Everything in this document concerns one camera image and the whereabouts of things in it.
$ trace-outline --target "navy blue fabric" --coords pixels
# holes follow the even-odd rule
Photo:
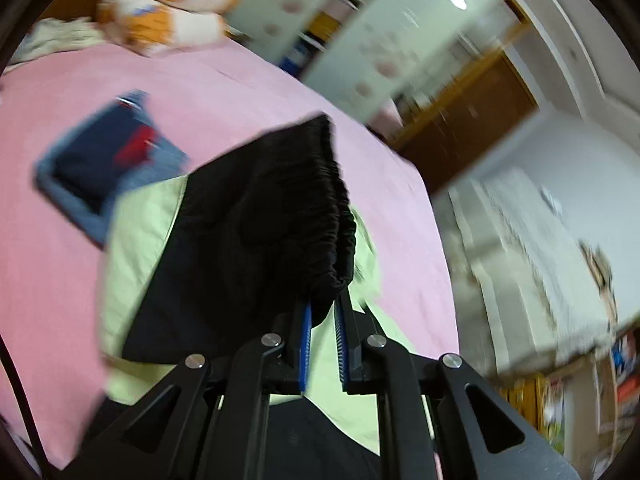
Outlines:
[[[153,127],[151,119],[142,107],[142,101],[145,95],[144,92],[137,91],[127,94],[123,96],[123,98],[139,105],[140,109],[136,110],[137,118],[141,122]],[[92,210],[84,200],[69,191],[54,176],[54,162],[60,153],[78,136],[79,132],[82,132],[87,126],[99,120],[103,113],[114,106],[119,105],[116,103],[109,104],[97,114],[92,115],[78,124],[78,126],[56,142],[34,167],[35,184],[38,189],[44,193],[73,224],[82,229],[82,231],[100,247],[105,243],[109,220],[111,219],[118,195],[137,187],[180,176],[184,174],[183,167],[188,160],[187,156],[180,149],[176,148],[164,137],[158,135],[154,145],[151,147],[148,161],[125,173],[116,184],[115,189],[113,189],[102,202],[100,211],[95,212]]]
[[[148,127],[140,121],[139,110],[138,102],[117,100],[79,131],[54,161],[54,177],[94,212],[100,211],[102,202],[131,169],[115,159],[140,128]]]

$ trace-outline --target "light green fabric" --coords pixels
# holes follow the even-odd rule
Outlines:
[[[132,363],[120,351],[130,324],[146,291],[180,207],[186,177],[152,184],[122,197],[116,206],[104,275],[102,342],[110,358],[108,396],[133,404],[172,370],[171,365]],[[362,311],[367,304],[386,335],[414,351],[396,323],[375,304],[380,291],[376,251],[358,212],[354,279],[349,286],[351,303]],[[311,333],[310,373],[305,396],[343,433],[379,454],[375,396],[348,396],[338,374],[333,309]],[[271,396],[271,403],[294,396]]]

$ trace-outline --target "black garment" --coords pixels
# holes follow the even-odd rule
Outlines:
[[[313,324],[353,277],[355,222],[326,115],[267,133],[193,172],[122,357],[232,355],[274,318]]]
[[[128,406],[106,399],[84,434],[84,446]],[[308,399],[269,410],[264,480],[380,480],[380,457],[338,430]]]

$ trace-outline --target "pink cloth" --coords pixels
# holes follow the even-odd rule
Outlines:
[[[133,89],[149,93],[151,117],[191,157],[190,169],[261,130],[325,111],[351,200],[378,250],[380,307],[421,354],[458,350],[449,275],[416,169],[238,44],[163,59],[104,44],[38,59],[1,82],[0,331],[55,465],[73,457],[105,377],[96,337],[100,253],[34,190],[32,167],[63,132]],[[3,373],[0,413],[24,432]]]

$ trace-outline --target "red patch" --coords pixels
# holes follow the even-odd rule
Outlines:
[[[125,168],[142,164],[148,157],[149,145],[155,136],[156,131],[151,126],[143,124],[133,133],[129,142],[116,153],[114,161]]]

